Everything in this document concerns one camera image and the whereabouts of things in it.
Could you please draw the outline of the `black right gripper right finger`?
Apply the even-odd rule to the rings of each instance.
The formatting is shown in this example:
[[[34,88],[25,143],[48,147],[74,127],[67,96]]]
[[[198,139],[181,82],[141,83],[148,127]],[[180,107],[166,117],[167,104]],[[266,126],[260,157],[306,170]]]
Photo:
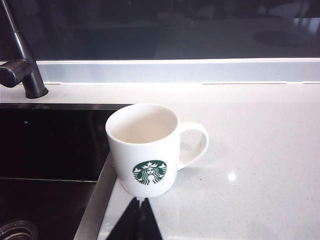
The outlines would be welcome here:
[[[154,216],[150,201],[145,198],[139,212],[139,239],[161,240],[162,235]]]

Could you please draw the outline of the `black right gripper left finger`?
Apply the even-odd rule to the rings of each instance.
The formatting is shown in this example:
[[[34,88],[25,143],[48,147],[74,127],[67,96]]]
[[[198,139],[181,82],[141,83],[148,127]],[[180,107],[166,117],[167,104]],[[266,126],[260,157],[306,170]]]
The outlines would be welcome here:
[[[106,238],[107,240],[132,240],[134,238],[135,220],[139,206],[139,201],[134,197]]]

